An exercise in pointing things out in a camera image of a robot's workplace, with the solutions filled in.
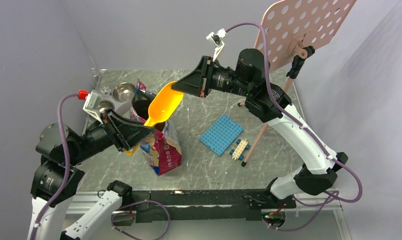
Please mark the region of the yellow plastic scoop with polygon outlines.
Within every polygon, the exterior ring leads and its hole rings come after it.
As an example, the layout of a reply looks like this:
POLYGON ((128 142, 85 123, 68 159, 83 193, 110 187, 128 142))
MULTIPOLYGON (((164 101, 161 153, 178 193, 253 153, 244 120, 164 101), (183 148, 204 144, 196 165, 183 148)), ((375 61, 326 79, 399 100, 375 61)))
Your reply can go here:
MULTIPOLYGON (((181 91, 173 90, 172 85, 174 83, 176 83, 176 81, 167 83, 153 98, 151 104, 148 107, 148 119, 145 121, 144 126, 152 127, 154 130, 156 130, 154 128, 155 125, 166 122, 177 109, 184 97, 184 93, 181 91)), ((134 97, 137 93, 146 93, 145 90, 146 86, 138 79, 136 83, 134 97)), ((134 120, 138 120, 138 117, 136 117, 136 112, 133 110, 133 104, 131 106, 129 116, 134 117, 134 120)), ((125 153, 129 156, 132 156, 139 146, 140 144, 130 150, 126 150, 125 153)))

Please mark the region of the pet food bag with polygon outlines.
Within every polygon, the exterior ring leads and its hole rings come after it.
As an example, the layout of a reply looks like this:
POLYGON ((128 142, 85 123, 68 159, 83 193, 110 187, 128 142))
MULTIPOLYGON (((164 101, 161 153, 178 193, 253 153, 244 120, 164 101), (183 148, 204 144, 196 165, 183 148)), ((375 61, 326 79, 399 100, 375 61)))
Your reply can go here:
MULTIPOLYGON (((148 91, 145 84, 138 80, 131 101, 130 119, 146 122, 148 107, 155 97, 156 94, 148 91)), ((155 128, 155 133, 141 142, 139 149, 156 175, 160 176, 181 166, 182 151, 176 128, 170 119, 156 124, 155 128)))

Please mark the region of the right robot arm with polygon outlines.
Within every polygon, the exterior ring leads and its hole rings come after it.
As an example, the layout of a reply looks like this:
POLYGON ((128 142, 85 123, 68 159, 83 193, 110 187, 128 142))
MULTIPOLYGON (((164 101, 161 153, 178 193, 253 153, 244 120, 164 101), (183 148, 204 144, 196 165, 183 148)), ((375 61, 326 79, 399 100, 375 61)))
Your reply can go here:
POLYGON ((277 131, 299 154, 303 165, 267 186, 265 203, 276 208, 293 194, 316 196, 331 188, 341 169, 334 161, 342 157, 340 161, 346 163, 348 157, 329 147, 320 148, 290 97, 278 85, 267 82, 267 75, 262 52, 247 48, 239 53, 235 69, 203 56, 197 68, 172 84, 172 89, 200 98, 212 90, 244 96, 248 111, 277 131))

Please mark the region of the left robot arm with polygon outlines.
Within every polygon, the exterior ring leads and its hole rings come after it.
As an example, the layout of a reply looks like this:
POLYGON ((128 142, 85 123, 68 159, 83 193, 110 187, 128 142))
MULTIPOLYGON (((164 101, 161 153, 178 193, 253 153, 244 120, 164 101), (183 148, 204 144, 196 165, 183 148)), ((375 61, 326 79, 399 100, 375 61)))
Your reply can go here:
POLYGON ((133 202, 132 187, 115 180, 92 209, 69 227, 62 227, 84 176, 84 171, 77 166, 110 146, 120 152, 128 151, 154 133, 155 128, 124 118, 110 109, 82 135, 64 124, 47 126, 35 148, 41 155, 41 164, 35 171, 30 190, 32 218, 28 239, 87 240, 115 210, 128 209, 133 202))

